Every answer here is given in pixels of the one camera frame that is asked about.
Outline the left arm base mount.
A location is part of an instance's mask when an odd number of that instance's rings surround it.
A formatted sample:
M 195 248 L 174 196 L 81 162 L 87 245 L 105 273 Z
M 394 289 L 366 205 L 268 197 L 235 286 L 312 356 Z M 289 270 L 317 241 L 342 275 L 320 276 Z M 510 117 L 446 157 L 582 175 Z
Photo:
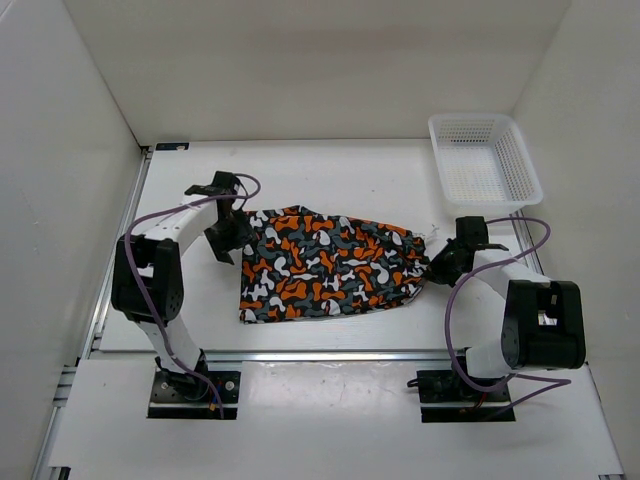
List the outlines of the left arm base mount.
M 241 386 L 241 372 L 210 370 L 209 381 L 216 387 L 222 403 L 206 382 L 157 368 L 154 372 L 147 407 L 148 419 L 235 420 Z

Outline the orange camouflage shorts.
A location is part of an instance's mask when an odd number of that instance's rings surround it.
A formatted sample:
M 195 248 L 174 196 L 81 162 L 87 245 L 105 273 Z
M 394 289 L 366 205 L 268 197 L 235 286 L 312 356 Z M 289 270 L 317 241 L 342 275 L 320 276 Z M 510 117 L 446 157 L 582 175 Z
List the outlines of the orange camouflage shorts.
M 425 239 L 402 227 L 301 205 L 252 211 L 249 221 L 257 239 L 242 251 L 239 319 L 245 324 L 396 308 L 426 283 Z

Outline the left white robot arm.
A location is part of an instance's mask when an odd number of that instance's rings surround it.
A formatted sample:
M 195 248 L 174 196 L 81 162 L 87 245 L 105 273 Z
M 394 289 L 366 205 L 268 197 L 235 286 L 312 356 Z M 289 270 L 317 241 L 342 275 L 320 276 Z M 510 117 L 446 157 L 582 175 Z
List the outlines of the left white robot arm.
M 167 382 L 188 400 L 210 387 L 205 355 L 181 318 L 184 302 L 182 257 L 199 237 L 215 260 L 233 262 L 231 252 L 256 240 L 244 203 L 250 192 L 247 174 L 217 171 L 207 185 L 192 185 L 182 202 L 134 220 L 116 244 L 111 304 L 136 324 L 156 351 L 156 363 Z

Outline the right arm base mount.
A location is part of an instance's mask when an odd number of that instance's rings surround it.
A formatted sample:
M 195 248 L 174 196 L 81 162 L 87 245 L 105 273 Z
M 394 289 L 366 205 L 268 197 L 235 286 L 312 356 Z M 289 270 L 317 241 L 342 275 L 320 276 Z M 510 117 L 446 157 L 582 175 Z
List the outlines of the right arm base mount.
M 406 386 L 418 393 L 425 424 L 515 422 L 507 386 L 481 392 L 453 370 L 419 370 Z

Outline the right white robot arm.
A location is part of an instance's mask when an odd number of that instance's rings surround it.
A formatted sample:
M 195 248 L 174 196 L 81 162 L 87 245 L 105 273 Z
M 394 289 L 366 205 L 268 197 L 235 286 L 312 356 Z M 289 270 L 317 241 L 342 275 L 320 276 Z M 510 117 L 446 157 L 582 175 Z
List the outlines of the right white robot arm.
M 495 391 L 512 378 L 525 378 L 529 371 L 574 370 L 586 360 L 586 340 L 581 292 L 571 281 L 553 280 L 537 273 L 520 259 L 544 245 L 550 226 L 539 243 L 513 256 L 502 244 L 489 238 L 489 226 L 499 218 L 464 216 L 455 220 L 455 237 L 430 262 L 427 279 L 452 288 L 444 313 L 444 337 L 451 359 L 449 387 L 460 399 Z M 456 355 L 451 323 L 454 302 L 465 284 L 477 279 L 504 301 L 499 335 L 483 345 Z

